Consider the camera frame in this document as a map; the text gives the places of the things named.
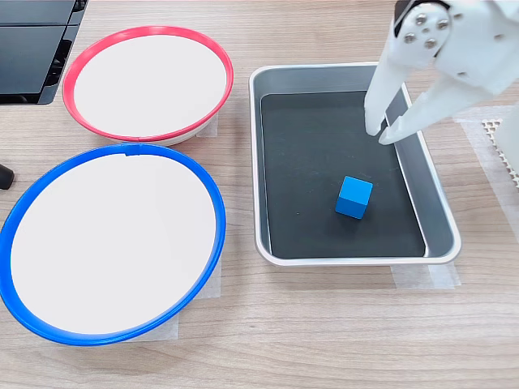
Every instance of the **table surface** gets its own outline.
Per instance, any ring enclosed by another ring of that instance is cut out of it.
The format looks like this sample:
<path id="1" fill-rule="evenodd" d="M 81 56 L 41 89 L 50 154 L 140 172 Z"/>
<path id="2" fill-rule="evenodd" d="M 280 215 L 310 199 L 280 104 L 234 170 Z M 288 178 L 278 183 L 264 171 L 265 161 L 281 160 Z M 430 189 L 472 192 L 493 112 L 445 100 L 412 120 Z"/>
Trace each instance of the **table surface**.
<path id="1" fill-rule="evenodd" d="M 112 32 L 180 25 L 234 62 L 217 138 L 178 145 L 214 177 L 228 233 L 221 298 L 193 301 L 178 340 L 72 348 L 25 330 L 0 305 L 0 387 L 519 387 L 519 244 L 461 127 L 425 134 L 463 239 L 455 290 L 401 290 L 389 267 L 274 267 L 253 242 L 247 80 L 260 66 L 376 61 L 394 2 L 91 2 L 73 60 Z M 434 72 L 409 81 L 412 98 Z M 513 86 L 487 105 L 512 104 Z M 80 127 L 61 92 L 47 106 L 0 107 L 0 156 L 17 179 L 0 222 L 42 174 L 108 142 Z"/>

